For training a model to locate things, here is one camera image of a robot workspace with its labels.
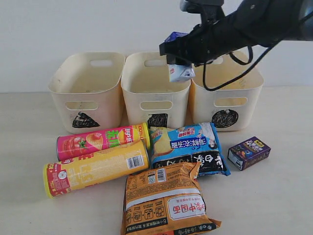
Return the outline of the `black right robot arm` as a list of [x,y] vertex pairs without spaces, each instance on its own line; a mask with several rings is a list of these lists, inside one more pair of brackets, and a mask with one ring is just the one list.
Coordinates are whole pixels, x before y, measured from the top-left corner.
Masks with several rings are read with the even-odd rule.
[[280,40],[312,41],[311,0],[244,0],[225,15],[222,0],[182,0],[180,9],[200,14],[201,23],[163,42],[159,53],[168,64],[196,66],[243,47],[270,47]]

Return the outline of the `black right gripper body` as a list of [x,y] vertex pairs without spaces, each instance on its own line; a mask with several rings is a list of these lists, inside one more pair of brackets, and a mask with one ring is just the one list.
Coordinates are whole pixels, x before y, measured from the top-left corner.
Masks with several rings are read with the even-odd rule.
[[197,25],[186,36],[186,60],[193,64],[204,64],[234,50],[234,21]]

